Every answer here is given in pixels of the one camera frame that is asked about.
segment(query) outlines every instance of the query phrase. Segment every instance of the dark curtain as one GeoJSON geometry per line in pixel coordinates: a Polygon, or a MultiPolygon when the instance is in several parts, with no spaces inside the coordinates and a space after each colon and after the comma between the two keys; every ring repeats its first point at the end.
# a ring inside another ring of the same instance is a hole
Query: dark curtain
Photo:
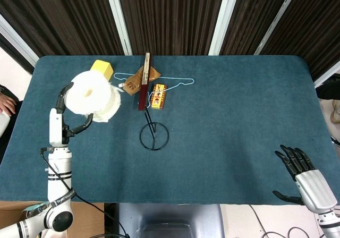
{"type": "Polygon", "coordinates": [[[0,13],[39,57],[123,55],[108,0],[0,0],[0,13]]]}
{"type": "Polygon", "coordinates": [[[340,60],[340,0],[292,0],[264,55],[299,55],[314,80],[340,60]]]}
{"type": "Polygon", "coordinates": [[[33,73],[34,67],[13,47],[13,45],[0,34],[0,48],[6,51],[21,67],[30,74],[33,73]]]}
{"type": "Polygon", "coordinates": [[[134,55],[207,55],[222,0],[120,0],[134,55]]]}
{"type": "Polygon", "coordinates": [[[253,55],[284,0],[236,0],[220,55],[253,55]]]}

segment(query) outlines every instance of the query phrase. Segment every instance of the robotic arm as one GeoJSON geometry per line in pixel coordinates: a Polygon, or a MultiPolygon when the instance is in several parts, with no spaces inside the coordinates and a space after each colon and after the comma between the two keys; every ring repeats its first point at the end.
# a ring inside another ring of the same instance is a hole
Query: robotic arm
{"type": "Polygon", "coordinates": [[[71,199],[75,191],[71,187],[72,153],[68,149],[69,137],[73,137],[89,127],[93,114],[87,117],[85,123],[75,129],[69,129],[64,123],[64,97],[73,86],[66,85],[59,94],[55,108],[49,114],[49,143],[52,147],[41,148],[40,155],[48,168],[48,201],[49,204],[38,215],[8,226],[0,230],[0,237],[6,238],[36,238],[45,229],[57,232],[67,230],[73,222],[71,199]],[[44,152],[49,151],[48,161],[44,152]]]}
{"type": "Polygon", "coordinates": [[[311,212],[319,215],[318,224],[326,238],[340,238],[340,218],[333,212],[337,200],[324,176],[301,149],[280,147],[286,156],[279,151],[275,154],[286,166],[301,197],[288,197],[278,191],[273,191],[273,194],[283,201],[306,205],[311,212]]]}

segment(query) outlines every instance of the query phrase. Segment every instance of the white tissue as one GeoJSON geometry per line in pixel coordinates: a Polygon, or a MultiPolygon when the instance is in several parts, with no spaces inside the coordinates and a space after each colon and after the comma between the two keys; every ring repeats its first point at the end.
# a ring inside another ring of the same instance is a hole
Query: white tissue
{"type": "Polygon", "coordinates": [[[121,89],[112,86],[98,71],[86,71],[72,80],[65,96],[66,107],[76,114],[93,113],[93,121],[108,122],[121,104],[121,89]]]}

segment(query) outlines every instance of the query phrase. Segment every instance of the black wire stand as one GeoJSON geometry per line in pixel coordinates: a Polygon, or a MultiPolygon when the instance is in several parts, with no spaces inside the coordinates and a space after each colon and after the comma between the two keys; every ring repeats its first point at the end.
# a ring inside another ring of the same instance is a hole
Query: black wire stand
{"type": "Polygon", "coordinates": [[[145,118],[146,118],[148,123],[145,126],[143,126],[142,129],[139,132],[140,143],[143,145],[144,148],[146,148],[148,150],[156,151],[156,150],[163,149],[167,145],[167,143],[169,142],[169,131],[168,131],[168,129],[162,123],[152,122],[151,117],[150,117],[150,113],[149,113],[147,107],[145,107],[144,115],[145,115],[145,118]],[[151,136],[152,136],[152,148],[147,147],[142,140],[142,133],[143,133],[143,131],[146,127],[150,128],[150,132],[151,132],[151,136]],[[155,143],[156,143],[156,139],[157,139],[156,133],[157,133],[158,129],[164,129],[166,131],[167,138],[166,138],[166,141],[162,144],[162,146],[155,148],[155,143]]]}

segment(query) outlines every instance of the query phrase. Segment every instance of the green felt surface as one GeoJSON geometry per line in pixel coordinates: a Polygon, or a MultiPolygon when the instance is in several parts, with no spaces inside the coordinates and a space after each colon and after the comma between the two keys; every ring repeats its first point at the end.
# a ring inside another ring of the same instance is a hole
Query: green felt surface
{"type": "MultiPolygon", "coordinates": [[[[143,56],[46,56],[37,63],[10,144],[0,166],[0,200],[47,199],[49,111],[62,87],[94,60],[134,73],[143,56]]],[[[167,77],[195,84],[167,92],[153,121],[170,133],[161,151],[143,149],[145,125],[138,95],[122,94],[108,123],[93,123],[71,138],[72,184],[96,202],[283,204],[271,193],[298,195],[279,145],[300,147],[339,198],[339,161],[331,144],[308,67],[296,56],[154,56],[167,77]]],[[[111,79],[112,84],[120,81],[111,79]]],[[[162,80],[169,87],[179,81],[162,80]]],[[[84,117],[65,113],[71,127],[84,117]]]]}

